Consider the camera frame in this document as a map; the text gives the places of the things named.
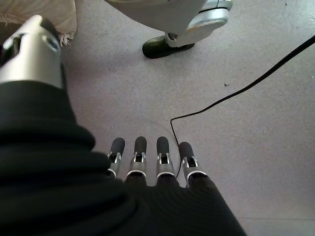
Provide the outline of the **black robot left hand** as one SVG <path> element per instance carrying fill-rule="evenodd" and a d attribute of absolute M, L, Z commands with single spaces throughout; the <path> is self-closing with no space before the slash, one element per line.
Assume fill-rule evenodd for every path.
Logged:
<path fill-rule="evenodd" d="M 0 51 L 0 233 L 3 236 L 243 236 L 205 174 L 110 175 L 106 154 L 77 124 L 58 33 L 29 18 Z"/>

